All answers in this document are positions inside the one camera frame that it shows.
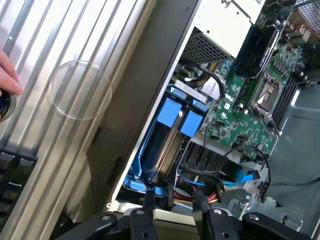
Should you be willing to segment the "person's left hand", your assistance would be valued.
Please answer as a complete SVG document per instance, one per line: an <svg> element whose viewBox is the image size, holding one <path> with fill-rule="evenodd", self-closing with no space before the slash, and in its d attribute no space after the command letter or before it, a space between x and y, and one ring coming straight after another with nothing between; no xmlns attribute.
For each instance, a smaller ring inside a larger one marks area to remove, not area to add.
<svg viewBox="0 0 320 240"><path fill-rule="evenodd" d="M2 49L0 50L0 88L12 95L23 93L15 66Z"/></svg>

